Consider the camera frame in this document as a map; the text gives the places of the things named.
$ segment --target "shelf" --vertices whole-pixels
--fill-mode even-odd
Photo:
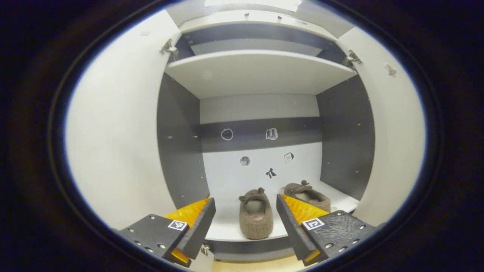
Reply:
[[[316,95],[356,75],[348,67],[275,50],[231,50],[174,61],[165,71],[199,99],[240,94]]]
[[[355,210],[359,201],[334,189],[333,187],[321,182],[310,182],[313,189],[322,192],[331,199],[332,211],[344,210],[350,212]],[[274,229],[270,236],[266,239],[275,239],[287,236],[286,229],[282,224],[281,218],[276,209],[276,193],[269,194],[266,192],[272,208],[272,217],[274,219]],[[210,229],[205,237],[206,240],[227,241],[227,242],[249,242],[241,232],[239,226],[239,206],[238,199],[218,199],[215,198],[215,205],[217,212],[212,220]]]
[[[319,180],[321,174],[322,144],[310,143],[286,147],[203,153],[203,161],[210,197],[215,198],[217,212],[206,239],[213,241],[251,241],[242,235],[239,227],[239,196],[252,189],[263,187],[269,198],[274,219],[274,229],[268,239],[287,235],[276,209],[276,195],[284,193],[291,182],[307,180],[313,189],[331,199],[332,210],[350,212],[359,201]],[[284,155],[293,153],[286,163]],[[241,166],[240,158],[248,156],[249,166]],[[265,173],[273,168],[277,176],[269,178]]]

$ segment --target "brown felt slipper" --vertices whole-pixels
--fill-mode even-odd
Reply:
[[[284,188],[284,195],[304,201],[324,211],[331,212],[331,200],[322,193],[313,190],[307,181],[301,184],[289,183]]]
[[[264,239],[272,232],[272,209],[263,188],[251,190],[241,201],[239,224],[242,233],[249,239]]]

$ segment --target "white cabinet door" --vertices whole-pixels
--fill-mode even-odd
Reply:
[[[337,44],[363,61],[354,66],[365,85],[375,123],[375,155],[366,191],[354,212],[372,225],[387,221],[403,204],[420,173],[425,123],[420,98],[398,60],[355,27]]]
[[[166,11],[109,43],[79,78],[66,118],[67,158],[93,211],[123,229],[175,210],[160,165],[156,112],[168,54],[181,33]]]

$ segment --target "gray side panel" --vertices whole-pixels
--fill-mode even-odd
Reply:
[[[184,33],[176,44],[176,60],[194,56],[191,46],[229,39],[271,39],[321,48],[318,57],[342,64],[346,55],[329,39],[284,26],[268,24],[227,24]]]
[[[222,139],[220,133],[230,128],[233,138]],[[278,138],[266,139],[266,131],[276,128]],[[320,142],[319,117],[275,118],[203,124],[200,126],[203,152],[238,151],[274,148]]]
[[[289,237],[249,242],[207,241],[215,259],[227,261],[261,261],[294,254]]]
[[[360,76],[316,96],[323,124],[321,180],[361,200],[370,178],[375,129]]]
[[[209,195],[200,126],[200,100],[167,74],[158,98],[158,149],[166,185],[177,209]]]

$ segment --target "metal hinge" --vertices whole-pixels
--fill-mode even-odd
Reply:
[[[202,248],[200,249],[200,252],[203,253],[205,256],[208,256],[209,250],[210,250],[209,245],[207,245],[206,243],[203,243]]]
[[[347,56],[345,58],[345,60],[343,61],[343,65],[346,66],[346,67],[350,67],[352,68],[353,70],[355,69],[354,65],[353,65],[353,61],[357,62],[358,64],[359,63],[362,63],[361,59],[356,55],[355,52],[353,52],[353,50],[348,50],[349,52],[349,56]]]
[[[172,45],[172,40],[168,39],[168,41],[163,45],[163,47],[160,49],[160,52],[162,54],[165,53],[171,53],[170,59],[174,60],[175,57],[178,55],[178,48],[174,47]]]

